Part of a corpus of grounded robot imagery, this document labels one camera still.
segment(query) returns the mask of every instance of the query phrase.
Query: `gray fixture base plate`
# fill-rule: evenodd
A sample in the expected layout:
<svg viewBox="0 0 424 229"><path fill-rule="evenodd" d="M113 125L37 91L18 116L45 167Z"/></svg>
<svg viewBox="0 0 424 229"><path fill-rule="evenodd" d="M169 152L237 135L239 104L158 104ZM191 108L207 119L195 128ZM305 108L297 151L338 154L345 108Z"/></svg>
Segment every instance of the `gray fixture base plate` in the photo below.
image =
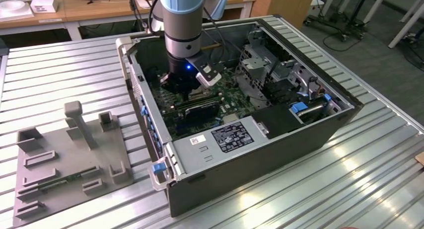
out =
<svg viewBox="0 0 424 229"><path fill-rule="evenodd" d="M69 128L42 134L42 138L35 140L42 146L41 149L31 150L27 153L18 149L13 207L14 227L22 226L133 183L119 128L115 127L102 132L98 120L86 122L86 126L98 144L98 147L93 150L89 149L82 137L75 140L70 139L66 133ZM53 159L37 162L31 166L23 166L25 159L50 151L54 151L54 154L51 154L54 156ZM97 170L90 170L83 175L78 174L79 171L87 171L86 169L95 166ZM55 186L29 193L26 197L18 194L19 190L25 189L22 186L23 180L26 183L35 181L51 175L54 169L57 172L55 177L50 177L39 182L38 185L57 181ZM101 183L97 188L93 188L95 184L91 182L95 182L95 180ZM29 203L33 205L35 201L38 202L34 205L35 207L26 209L25 206Z"/></svg>

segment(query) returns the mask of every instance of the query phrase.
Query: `green circuit board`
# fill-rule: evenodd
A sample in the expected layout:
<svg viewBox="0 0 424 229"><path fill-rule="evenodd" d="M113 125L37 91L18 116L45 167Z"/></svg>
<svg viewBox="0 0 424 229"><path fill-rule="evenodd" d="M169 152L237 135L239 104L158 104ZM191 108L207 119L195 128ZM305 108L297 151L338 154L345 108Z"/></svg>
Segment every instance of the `green circuit board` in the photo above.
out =
<svg viewBox="0 0 424 229"><path fill-rule="evenodd" d="M223 125L230 120L242 118L254 111L253 105L235 86L233 73L221 73L221 80L207 89L197 89L189 95L189 101L183 101L181 95L173 94L157 85L150 85L151 94L161 112L165 125L173 140L181 139L191 134ZM182 124L185 110L218 103L218 113L206 121L194 124Z"/></svg>

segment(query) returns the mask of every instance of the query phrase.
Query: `barcode sticker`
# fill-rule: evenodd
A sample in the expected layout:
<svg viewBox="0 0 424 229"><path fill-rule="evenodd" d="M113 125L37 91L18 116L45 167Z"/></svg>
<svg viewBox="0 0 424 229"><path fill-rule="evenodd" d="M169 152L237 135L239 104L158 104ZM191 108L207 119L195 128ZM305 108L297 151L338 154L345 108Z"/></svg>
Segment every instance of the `barcode sticker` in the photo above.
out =
<svg viewBox="0 0 424 229"><path fill-rule="evenodd" d="M50 23L50 22L58 22L61 21L61 19L43 19L43 20L38 20L38 23Z"/></svg>
<svg viewBox="0 0 424 229"><path fill-rule="evenodd" d="M206 141L205 136L199 135L197 137L190 138L191 145L195 145L201 142Z"/></svg>

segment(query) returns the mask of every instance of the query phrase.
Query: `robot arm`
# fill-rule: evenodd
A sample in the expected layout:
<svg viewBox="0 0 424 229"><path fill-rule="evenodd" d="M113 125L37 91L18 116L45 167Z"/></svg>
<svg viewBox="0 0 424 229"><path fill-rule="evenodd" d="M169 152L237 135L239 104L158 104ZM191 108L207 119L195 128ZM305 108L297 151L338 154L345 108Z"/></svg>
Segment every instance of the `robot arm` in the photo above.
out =
<svg viewBox="0 0 424 229"><path fill-rule="evenodd" d="M159 25L157 22L162 20L169 56L169 74L161 82L170 92L185 94L199 84L209 87L219 80L222 65L209 63L201 52L199 36L202 17L207 17L205 10L211 19L219 19L226 0L159 0L158 2L153 7L151 23L157 26Z"/></svg>

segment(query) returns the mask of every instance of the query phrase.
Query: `cardboard box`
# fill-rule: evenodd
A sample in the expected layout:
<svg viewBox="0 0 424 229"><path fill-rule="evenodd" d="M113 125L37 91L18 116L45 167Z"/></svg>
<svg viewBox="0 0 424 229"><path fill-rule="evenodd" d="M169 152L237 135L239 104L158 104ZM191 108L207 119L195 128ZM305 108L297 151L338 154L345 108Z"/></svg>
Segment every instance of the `cardboard box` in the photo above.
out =
<svg viewBox="0 0 424 229"><path fill-rule="evenodd" d="M54 13L57 10L55 0L31 0L30 8L34 13Z"/></svg>

